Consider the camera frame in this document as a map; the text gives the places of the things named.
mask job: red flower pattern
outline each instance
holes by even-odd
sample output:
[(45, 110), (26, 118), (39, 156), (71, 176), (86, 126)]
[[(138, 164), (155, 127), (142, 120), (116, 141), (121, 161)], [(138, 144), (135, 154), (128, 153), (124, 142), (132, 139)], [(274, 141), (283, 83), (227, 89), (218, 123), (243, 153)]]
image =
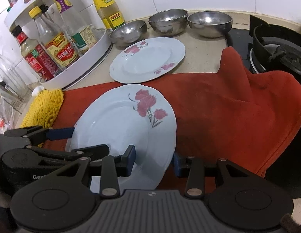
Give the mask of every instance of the red flower pattern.
[(162, 66), (161, 68), (163, 70), (168, 70), (169, 68), (173, 67), (175, 65), (175, 63), (170, 63), (170, 64), (166, 64), (164, 66)]
[(158, 120), (161, 120), (162, 118), (166, 117), (168, 114), (163, 109), (156, 109), (154, 112), (154, 117)]
[(145, 96), (149, 96), (148, 90), (141, 89), (136, 93), (135, 99), (137, 101), (139, 101), (140, 99), (144, 98)]
[(163, 109), (156, 109), (154, 112), (151, 111), (151, 107), (156, 104), (157, 99), (155, 96), (150, 95), (148, 90), (140, 89), (136, 93), (135, 100), (139, 102), (132, 100), (130, 94), (128, 95), (128, 98), (130, 101), (137, 103), (137, 109), (134, 107), (133, 109), (136, 110), (141, 117), (147, 116), (152, 128), (161, 124), (162, 121), (159, 120), (162, 120), (168, 115)]
[(140, 45), (141, 46), (137, 46), (137, 45), (131, 46), (130, 48), (126, 49), (124, 51), (124, 53), (129, 54), (131, 52), (131, 53), (135, 54), (140, 51), (140, 48), (146, 47), (148, 44), (146, 43), (146, 41), (143, 41)]

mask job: product label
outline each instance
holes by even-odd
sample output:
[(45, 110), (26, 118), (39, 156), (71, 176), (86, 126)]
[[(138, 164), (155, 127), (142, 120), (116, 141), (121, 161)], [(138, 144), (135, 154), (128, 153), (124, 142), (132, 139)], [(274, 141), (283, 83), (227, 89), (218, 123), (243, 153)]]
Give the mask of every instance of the product label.
[(102, 19), (102, 21), (103, 21), (103, 24), (105, 25), (106, 29), (109, 30), (112, 28), (106, 18)]
[(99, 10), (100, 8), (105, 8), (115, 3), (114, 0), (93, 0), (93, 2), (96, 10)]
[(97, 42), (90, 26), (87, 26), (77, 34), (72, 36), (77, 48), (84, 54)]
[(77, 51), (66, 39), (63, 32), (59, 33), (52, 41), (50, 41), (45, 48), (61, 66), (66, 68), (79, 58)]
[(45, 81), (54, 78), (54, 74), (59, 69), (40, 44), (25, 56), (25, 60)]
[(21, 44), (24, 40), (26, 40), (28, 37), (24, 32), (21, 32), (17, 37), (16, 40)]
[(53, 0), (53, 1), (56, 3), (60, 14), (73, 6), (69, 0)]
[(122, 14), (120, 11), (118, 11), (116, 14), (109, 17), (109, 20), (113, 24), (115, 28), (118, 28), (122, 26), (125, 23), (124, 18), (122, 17)]

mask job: plastic bag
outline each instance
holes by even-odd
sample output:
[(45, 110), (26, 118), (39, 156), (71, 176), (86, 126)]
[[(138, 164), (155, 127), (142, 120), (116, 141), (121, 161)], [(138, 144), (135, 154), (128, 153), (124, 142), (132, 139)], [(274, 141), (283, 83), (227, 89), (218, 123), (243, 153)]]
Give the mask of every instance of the plastic bag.
[(13, 129), (15, 110), (0, 96), (0, 134)]

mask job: countertop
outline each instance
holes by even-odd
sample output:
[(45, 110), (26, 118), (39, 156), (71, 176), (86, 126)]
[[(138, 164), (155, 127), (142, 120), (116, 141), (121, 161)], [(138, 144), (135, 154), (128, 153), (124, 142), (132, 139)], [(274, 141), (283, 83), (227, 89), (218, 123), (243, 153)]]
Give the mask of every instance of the countertop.
[[(233, 17), (233, 28), (249, 29), (249, 13), (227, 11), (226, 13)], [(255, 14), (255, 16), (262, 18), (268, 23), (285, 26), (301, 34), (301, 25), (296, 23), (266, 15)], [(148, 28), (147, 38), (152, 37), (159, 37), (159, 35), (151, 28)], [(202, 38), (194, 34), (191, 29), (187, 27), (181, 35), (174, 38), (178, 39), (185, 45), (186, 55), (183, 61), (181, 61), (180, 64), (170, 73), (216, 73), (218, 71), (222, 50), (227, 47), (224, 37), (218, 39)], [(109, 66), (122, 50), (113, 46), (106, 59), (103, 60), (103, 62), (88, 76), (83, 78), (69, 90), (114, 81), (109, 75)], [(22, 115), (20, 115), (16, 127), (19, 127), (21, 124), (32, 101), (33, 97), (27, 103)], [(301, 223), (301, 199), (294, 200), (293, 218), (297, 223)]]
[[(161, 36), (150, 28), (147, 32), (147, 38), (153, 37)], [(186, 54), (185, 58), (171, 73), (216, 73), (218, 71), (222, 50), (227, 47), (224, 37), (218, 39), (202, 38), (187, 27), (181, 35), (174, 38), (184, 44)], [(69, 88), (69, 90), (114, 81), (109, 75), (109, 66), (123, 50), (114, 45), (105, 60), (86, 78)]]

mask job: yellow bottle cap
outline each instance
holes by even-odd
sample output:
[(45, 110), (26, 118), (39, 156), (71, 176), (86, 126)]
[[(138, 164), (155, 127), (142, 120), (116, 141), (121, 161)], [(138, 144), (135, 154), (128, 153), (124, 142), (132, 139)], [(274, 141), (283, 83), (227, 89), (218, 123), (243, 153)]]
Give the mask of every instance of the yellow bottle cap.
[(29, 16), (31, 18), (34, 18), (35, 16), (37, 16), (39, 13), (41, 13), (41, 9), (36, 6), (35, 8), (33, 8), (30, 12), (29, 12)]

